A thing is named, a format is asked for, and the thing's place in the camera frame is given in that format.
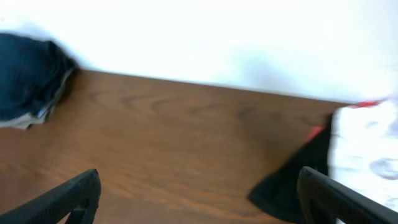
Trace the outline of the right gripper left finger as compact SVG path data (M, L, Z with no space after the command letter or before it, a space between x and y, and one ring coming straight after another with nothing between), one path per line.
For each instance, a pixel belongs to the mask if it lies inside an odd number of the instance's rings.
M87 170L31 201L1 215L1 224L92 224L101 195L99 173Z

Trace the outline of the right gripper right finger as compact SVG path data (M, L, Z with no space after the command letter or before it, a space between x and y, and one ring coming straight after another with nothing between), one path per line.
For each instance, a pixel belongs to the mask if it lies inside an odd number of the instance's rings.
M397 212L341 185L310 168L303 167L297 193L305 222L349 224L397 224Z

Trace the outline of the navy blue shorts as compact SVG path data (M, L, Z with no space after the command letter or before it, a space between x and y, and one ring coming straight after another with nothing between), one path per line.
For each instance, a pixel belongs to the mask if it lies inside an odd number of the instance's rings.
M1 34L1 119L37 114L77 64L54 42Z

